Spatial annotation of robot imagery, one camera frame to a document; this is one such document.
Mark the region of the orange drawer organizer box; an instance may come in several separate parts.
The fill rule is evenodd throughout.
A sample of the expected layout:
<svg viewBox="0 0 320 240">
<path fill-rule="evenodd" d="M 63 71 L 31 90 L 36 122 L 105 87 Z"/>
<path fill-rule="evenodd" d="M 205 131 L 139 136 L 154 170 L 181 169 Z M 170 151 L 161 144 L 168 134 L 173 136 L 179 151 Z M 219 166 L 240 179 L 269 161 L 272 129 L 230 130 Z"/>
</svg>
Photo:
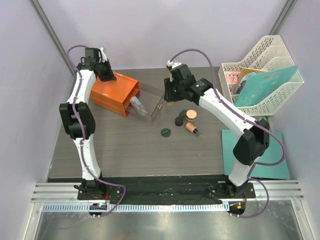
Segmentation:
<svg viewBox="0 0 320 240">
<path fill-rule="evenodd" d="M 140 95 L 139 81 L 115 71 L 113 74 L 115 80 L 96 80 L 90 98 L 94 104 L 126 118 L 129 115 L 130 98 Z"/>
</svg>

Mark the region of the clear plastic tube bottle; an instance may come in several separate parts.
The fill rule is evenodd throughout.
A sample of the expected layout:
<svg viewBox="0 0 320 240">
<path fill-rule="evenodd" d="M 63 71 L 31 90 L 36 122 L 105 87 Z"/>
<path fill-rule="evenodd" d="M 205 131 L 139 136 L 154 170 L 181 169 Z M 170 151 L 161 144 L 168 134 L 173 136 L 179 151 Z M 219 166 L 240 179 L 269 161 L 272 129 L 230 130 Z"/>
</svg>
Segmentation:
<svg viewBox="0 0 320 240">
<path fill-rule="evenodd" d="M 132 96 L 129 101 L 140 115 L 143 117 L 147 115 L 146 108 L 136 96 Z"/>
</svg>

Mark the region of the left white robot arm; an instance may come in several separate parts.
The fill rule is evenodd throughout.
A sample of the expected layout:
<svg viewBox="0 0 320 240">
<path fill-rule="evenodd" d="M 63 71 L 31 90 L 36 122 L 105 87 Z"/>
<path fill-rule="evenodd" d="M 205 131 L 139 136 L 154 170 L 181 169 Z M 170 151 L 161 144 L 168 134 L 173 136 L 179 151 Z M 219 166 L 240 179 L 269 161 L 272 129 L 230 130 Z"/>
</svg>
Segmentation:
<svg viewBox="0 0 320 240">
<path fill-rule="evenodd" d="M 88 101 L 95 82 L 116 79 L 104 48 L 84 47 L 85 55 L 75 65 L 76 80 L 67 102 L 59 105 L 64 131 L 76 146 L 82 168 L 78 199 L 101 200 L 107 194 L 94 149 L 96 122 Z"/>
</svg>

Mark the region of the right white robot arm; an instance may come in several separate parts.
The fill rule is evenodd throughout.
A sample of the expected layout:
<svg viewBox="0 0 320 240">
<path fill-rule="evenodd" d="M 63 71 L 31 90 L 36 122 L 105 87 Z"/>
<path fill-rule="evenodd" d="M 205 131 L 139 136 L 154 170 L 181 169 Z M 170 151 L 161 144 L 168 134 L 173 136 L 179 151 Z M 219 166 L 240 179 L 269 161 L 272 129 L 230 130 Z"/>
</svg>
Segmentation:
<svg viewBox="0 0 320 240">
<path fill-rule="evenodd" d="M 166 67 L 170 72 L 170 77 L 164 79 L 164 99 L 167 102 L 193 102 L 212 113 L 237 137 L 233 148 L 236 161 L 228 175 L 225 190 L 230 197 L 238 197 L 244 191 L 254 163 L 269 147 L 268 122 L 257 121 L 237 109 L 208 80 L 196 80 L 186 64 L 169 61 Z"/>
</svg>

